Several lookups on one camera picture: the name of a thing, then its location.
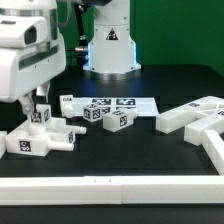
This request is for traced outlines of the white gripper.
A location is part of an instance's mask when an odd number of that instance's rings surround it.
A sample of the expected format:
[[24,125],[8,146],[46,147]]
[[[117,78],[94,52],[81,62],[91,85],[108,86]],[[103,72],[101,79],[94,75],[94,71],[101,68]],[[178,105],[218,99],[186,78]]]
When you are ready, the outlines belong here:
[[55,21],[42,16],[0,15],[0,101],[19,99],[25,115],[47,104],[50,81],[66,65],[65,45]]

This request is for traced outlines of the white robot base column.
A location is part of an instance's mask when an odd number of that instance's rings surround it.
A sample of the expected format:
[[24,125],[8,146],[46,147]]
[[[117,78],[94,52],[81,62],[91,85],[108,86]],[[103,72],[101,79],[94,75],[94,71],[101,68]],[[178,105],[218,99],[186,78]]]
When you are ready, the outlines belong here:
[[130,0],[94,7],[94,35],[83,69],[101,80],[127,79],[141,69],[130,36]]

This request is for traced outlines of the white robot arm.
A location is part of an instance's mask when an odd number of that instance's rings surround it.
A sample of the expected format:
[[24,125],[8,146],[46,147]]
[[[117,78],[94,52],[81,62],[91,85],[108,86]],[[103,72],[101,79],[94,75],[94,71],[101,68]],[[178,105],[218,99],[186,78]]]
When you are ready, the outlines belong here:
[[0,0],[0,101],[19,101],[32,114],[32,92],[48,95],[66,67],[57,3],[104,6],[111,0]]

